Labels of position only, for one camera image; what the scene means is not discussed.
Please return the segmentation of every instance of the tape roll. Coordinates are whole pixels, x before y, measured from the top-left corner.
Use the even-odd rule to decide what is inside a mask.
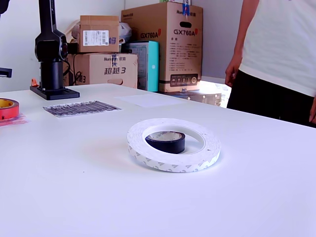
[[[15,118],[19,115],[19,102],[0,98],[0,121]]]
[[[179,154],[186,148],[186,135],[179,132],[157,132],[146,137],[146,142],[162,152]]]
[[[146,142],[153,133],[174,131],[189,135],[203,144],[203,148],[192,154],[169,154],[159,151]],[[156,118],[134,125],[127,134],[129,153],[145,165],[168,172],[195,172],[213,165],[221,151],[221,143],[211,131],[196,123]]]

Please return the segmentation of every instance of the paper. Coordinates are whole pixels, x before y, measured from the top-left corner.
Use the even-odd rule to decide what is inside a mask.
[[[171,96],[161,96],[161,95],[155,95],[155,94],[117,97],[117,99],[126,101],[134,105],[138,105],[144,108],[178,105],[178,104],[183,104],[187,102],[186,100],[176,99]]]
[[[83,46],[109,46],[109,31],[83,31]]]
[[[118,107],[102,103],[100,101],[90,101],[82,103],[73,103],[66,105],[54,105],[43,107],[47,112],[50,112],[56,117],[66,117],[75,115],[95,114],[106,111],[121,110]]]

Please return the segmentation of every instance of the person's hand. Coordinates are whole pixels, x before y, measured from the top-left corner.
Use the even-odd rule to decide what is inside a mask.
[[[241,60],[242,60],[242,53],[235,53],[233,55],[233,58],[230,64],[228,65],[225,71],[226,73],[225,84],[229,87],[233,86],[234,80],[236,79],[237,72],[241,65]]]
[[[310,122],[316,124],[316,97],[314,99],[314,103],[311,109],[311,116],[310,116]]]

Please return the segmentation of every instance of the barcode label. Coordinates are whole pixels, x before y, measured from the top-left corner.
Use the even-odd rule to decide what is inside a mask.
[[[109,31],[83,31],[83,46],[109,46]]]

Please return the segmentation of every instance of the black tape roll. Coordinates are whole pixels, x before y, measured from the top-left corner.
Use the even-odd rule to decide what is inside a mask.
[[[186,135],[179,132],[157,132],[146,137],[153,148],[162,152],[179,154],[185,150]]]

